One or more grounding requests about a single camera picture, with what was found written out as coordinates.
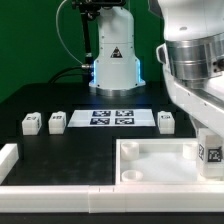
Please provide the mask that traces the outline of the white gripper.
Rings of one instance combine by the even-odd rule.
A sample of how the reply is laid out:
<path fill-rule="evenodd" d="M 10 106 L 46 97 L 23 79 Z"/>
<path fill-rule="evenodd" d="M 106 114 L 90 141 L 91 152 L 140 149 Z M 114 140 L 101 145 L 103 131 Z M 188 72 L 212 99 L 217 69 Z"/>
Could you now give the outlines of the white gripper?
<path fill-rule="evenodd" d="M 166 68 L 163 73 L 172 102 L 216 134 L 224 134 L 224 103 L 201 89 L 181 85 Z"/>

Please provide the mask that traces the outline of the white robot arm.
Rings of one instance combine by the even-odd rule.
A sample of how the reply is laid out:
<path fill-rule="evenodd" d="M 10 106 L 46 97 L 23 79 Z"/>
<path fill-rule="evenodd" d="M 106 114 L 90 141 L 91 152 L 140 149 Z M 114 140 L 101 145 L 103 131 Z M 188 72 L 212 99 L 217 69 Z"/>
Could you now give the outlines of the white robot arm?
<path fill-rule="evenodd" d="M 174 104 L 224 137 L 224 0 L 148 0 L 164 19 L 157 60 Z M 99 56 L 90 86 L 103 93 L 144 84 L 134 53 L 133 17 L 121 7 L 100 10 Z"/>

